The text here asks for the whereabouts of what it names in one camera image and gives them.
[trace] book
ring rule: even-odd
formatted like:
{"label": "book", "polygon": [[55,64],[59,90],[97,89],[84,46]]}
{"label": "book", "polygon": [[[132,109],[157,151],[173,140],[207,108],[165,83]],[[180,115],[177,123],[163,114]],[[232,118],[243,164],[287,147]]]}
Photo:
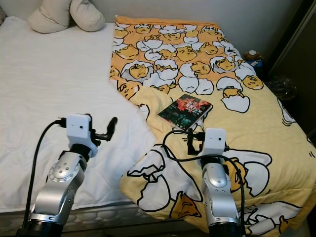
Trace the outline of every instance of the book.
{"label": "book", "polygon": [[211,103],[184,94],[158,115],[176,128],[187,131],[212,108]]}

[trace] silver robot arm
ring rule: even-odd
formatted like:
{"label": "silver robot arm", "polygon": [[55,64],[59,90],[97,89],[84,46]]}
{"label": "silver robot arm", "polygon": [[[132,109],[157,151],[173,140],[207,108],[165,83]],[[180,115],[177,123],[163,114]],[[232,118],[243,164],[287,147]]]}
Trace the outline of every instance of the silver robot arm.
{"label": "silver robot arm", "polygon": [[188,154],[202,156],[198,162],[202,167],[201,187],[210,236],[242,237],[238,211],[231,194],[231,180],[222,165],[224,160],[216,157],[228,149],[225,145],[226,131],[207,128],[205,133],[198,133],[195,138],[203,141],[203,147],[195,151],[192,146],[193,135],[188,136]]}
{"label": "silver robot arm", "polygon": [[90,158],[96,156],[99,140],[110,141],[117,118],[109,125],[107,134],[96,134],[90,115],[69,115],[64,119],[69,151],[63,151],[49,170],[47,182],[39,192],[25,228],[17,236],[60,236],[74,204],[76,192],[84,180]]}

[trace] mattress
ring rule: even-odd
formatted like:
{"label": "mattress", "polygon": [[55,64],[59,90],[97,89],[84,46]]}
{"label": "mattress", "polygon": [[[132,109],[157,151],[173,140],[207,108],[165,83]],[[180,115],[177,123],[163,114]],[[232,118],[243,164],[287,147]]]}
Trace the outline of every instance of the mattress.
{"label": "mattress", "polygon": [[[42,131],[58,116],[73,113],[90,113],[98,133],[118,117],[112,140],[102,142],[88,162],[73,209],[130,201],[119,190],[119,180],[149,150],[154,137],[138,108],[108,82],[113,32],[114,25],[106,24],[94,33],[71,27],[39,34],[17,17],[0,26],[0,213],[24,210]],[[65,129],[51,128],[40,147],[32,203],[48,170],[68,149]],[[19,226],[9,222],[2,226]]]}
{"label": "mattress", "polygon": [[[83,231],[157,222],[130,202],[116,202],[116,205],[90,207],[71,212],[63,231]],[[9,212],[0,215],[0,236],[14,235],[23,222],[23,212]]]}

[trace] pillow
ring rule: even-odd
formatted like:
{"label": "pillow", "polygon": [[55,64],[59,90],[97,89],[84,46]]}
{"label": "pillow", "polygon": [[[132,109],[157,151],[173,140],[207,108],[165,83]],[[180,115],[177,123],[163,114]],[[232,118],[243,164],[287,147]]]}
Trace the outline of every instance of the pillow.
{"label": "pillow", "polygon": [[102,13],[88,0],[44,0],[42,6],[28,18],[28,23],[40,33],[62,31],[69,26],[69,13],[85,31],[98,31],[104,26]]}
{"label": "pillow", "polygon": [[62,31],[69,26],[71,0],[44,0],[28,18],[29,26],[40,33]]}
{"label": "pillow", "polygon": [[70,14],[84,31],[98,31],[105,23],[102,13],[89,0],[73,0],[70,5]]}

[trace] white bed sheet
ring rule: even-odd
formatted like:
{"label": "white bed sheet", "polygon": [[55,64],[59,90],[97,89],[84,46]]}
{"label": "white bed sheet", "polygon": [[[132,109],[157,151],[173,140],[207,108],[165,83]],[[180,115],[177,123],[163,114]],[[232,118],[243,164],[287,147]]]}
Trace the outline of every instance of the white bed sheet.
{"label": "white bed sheet", "polygon": [[[88,33],[72,27],[39,34],[9,17],[0,26],[0,212],[24,210],[34,150],[57,116],[90,113],[97,132],[118,123],[88,162],[73,209],[128,201],[120,177],[154,144],[138,108],[113,88],[108,75],[114,25]],[[68,149],[66,130],[53,127],[38,157],[32,202],[51,165]]]}

